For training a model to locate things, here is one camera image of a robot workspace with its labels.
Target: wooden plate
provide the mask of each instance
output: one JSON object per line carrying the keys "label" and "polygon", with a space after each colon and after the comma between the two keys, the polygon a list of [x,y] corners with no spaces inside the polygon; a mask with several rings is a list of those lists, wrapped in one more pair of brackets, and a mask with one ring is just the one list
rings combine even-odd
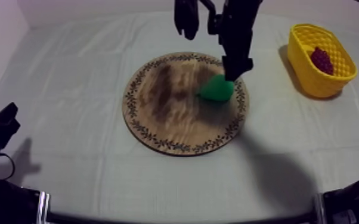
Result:
{"label": "wooden plate", "polygon": [[233,139],[242,128],[249,96],[242,79],[229,102],[197,96],[215,74],[223,74],[217,58],[179,52],[155,58],[129,81],[123,97],[125,123],[135,137],[160,153],[206,154]]}

